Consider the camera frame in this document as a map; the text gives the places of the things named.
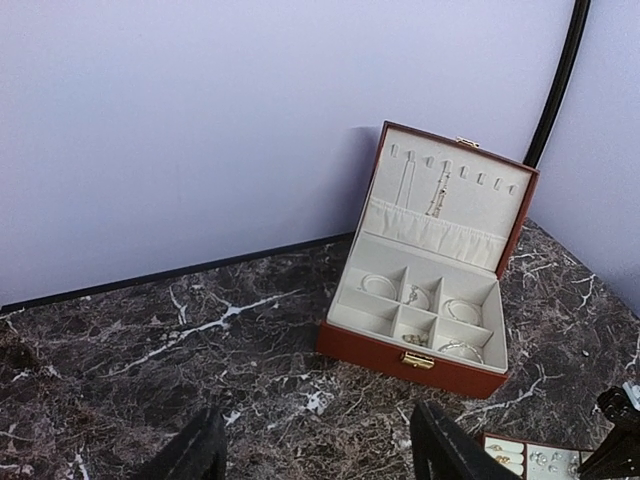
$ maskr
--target jewelry box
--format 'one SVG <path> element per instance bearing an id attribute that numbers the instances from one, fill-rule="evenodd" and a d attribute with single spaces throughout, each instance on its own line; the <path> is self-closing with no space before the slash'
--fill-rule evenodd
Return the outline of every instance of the jewelry box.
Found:
<path id="1" fill-rule="evenodd" d="M 553 447 L 487 433 L 480 443 L 498 463 L 523 480 L 578 480 L 578 468 L 593 454 L 591 450 Z"/>
<path id="2" fill-rule="evenodd" d="M 317 351 L 488 397 L 508 370 L 498 280 L 537 178 L 468 140 L 385 122 Z"/>

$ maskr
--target necklace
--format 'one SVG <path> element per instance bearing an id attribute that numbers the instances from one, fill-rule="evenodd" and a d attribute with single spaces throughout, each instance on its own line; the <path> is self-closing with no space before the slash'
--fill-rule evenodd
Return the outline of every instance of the necklace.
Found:
<path id="1" fill-rule="evenodd" d="M 447 187 L 449 185 L 449 179 L 451 178 L 451 162 L 444 162 L 444 167 L 442 169 L 442 173 L 440 174 L 440 178 L 438 179 L 438 186 L 436 187 L 436 191 L 433 194 L 433 198 L 431 199 L 431 203 L 429 204 L 429 208 L 425 212 L 425 215 L 429 215 L 431 217 L 438 218 L 440 216 L 440 211 L 442 210 L 442 206 L 444 205 L 444 198 L 447 196 Z"/>
<path id="2" fill-rule="evenodd" d="M 409 151 L 407 161 L 402 171 L 402 179 L 398 187 L 398 195 L 396 196 L 396 205 L 409 208 L 409 199 L 411 198 L 411 188 L 413 187 L 413 175 L 416 171 L 415 152 Z"/>

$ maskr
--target jewelry box compartment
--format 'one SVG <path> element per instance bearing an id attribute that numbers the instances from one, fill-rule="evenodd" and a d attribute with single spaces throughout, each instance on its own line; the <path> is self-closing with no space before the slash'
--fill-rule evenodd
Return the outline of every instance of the jewelry box compartment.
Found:
<path id="1" fill-rule="evenodd" d="M 361 234 L 327 321 L 414 352 L 504 373 L 497 280 L 410 250 Z"/>
<path id="2" fill-rule="evenodd" d="M 523 480 L 577 480 L 578 468 L 592 451 L 553 447 L 484 434 L 484 450 Z"/>

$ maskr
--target black baseboard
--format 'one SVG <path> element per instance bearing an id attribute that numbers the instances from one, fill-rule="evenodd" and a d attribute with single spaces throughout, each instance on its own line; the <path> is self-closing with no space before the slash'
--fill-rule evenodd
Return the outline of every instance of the black baseboard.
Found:
<path id="1" fill-rule="evenodd" d="M 57 293 L 55 295 L 49 295 L 47 297 L 36 298 L 33 300 L 26 300 L 24 302 L 12 303 L 10 305 L 4 305 L 2 308 L 0 308 L 0 314 L 11 313 L 11 312 L 15 312 L 25 308 L 40 307 L 40 306 L 49 305 L 52 303 L 64 302 L 65 300 L 71 300 L 73 298 L 79 298 L 79 297 L 86 297 L 88 295 L 97 295 L 98 293 L 110 292 L 112 290 L 133 287 L 136 285 L 143 285 L 145 283 L 156 282 L 158 280 L 166 280 L 169 278 L 181 277 L 183 275 L 200 273 L 207 270 L 213 270 L 214 268 L 220 268 L 227 265 L 247 262 L 249 260 L 256 260 L 260 258 L 270 257 L 272 255 L 282 255 L 286 253 L 295 252 L 298 250 L 304 250 L 306 248 L 319 247 L 322 245 L 327 245 L 329 243 L 351 241 L 353 240 L 354 233 L 355 232 L 343 233 L 341 235 L 320 238 L 318 240 L 311 240 L 308 242 L 297 243 L 294 245 L 286 245 L 284 247 L 273 248 L 270 250 L 263 250 L 261 252 L 248 253 L 246 255 L 239 255 L 237 257 L 224 258 L 221 260 L 200 263 L 198 265 L 192 265 L 189 267 L 176 268 L 175 270 L 167 270 L 166 272 L 152 273 L 150 275 L 143 275 L 141 277 L 131 278 L 127 280 L 120 280 L 117 282 L 106 283 L 104 285 L 97 285 L 95 287 L 88 287 L 80 290 L 74 290 L 72 292 Z"/>

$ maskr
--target jewelry box lid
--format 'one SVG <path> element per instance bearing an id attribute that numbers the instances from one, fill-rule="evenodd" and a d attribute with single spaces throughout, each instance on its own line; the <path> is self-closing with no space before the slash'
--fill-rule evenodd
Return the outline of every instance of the jewelry box lid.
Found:
<path id="1" fill-rule="evenodd" d="M 499 278 L 524 222 L 538 171 L 385 122 L 358 233 L 442 255 Z"/>

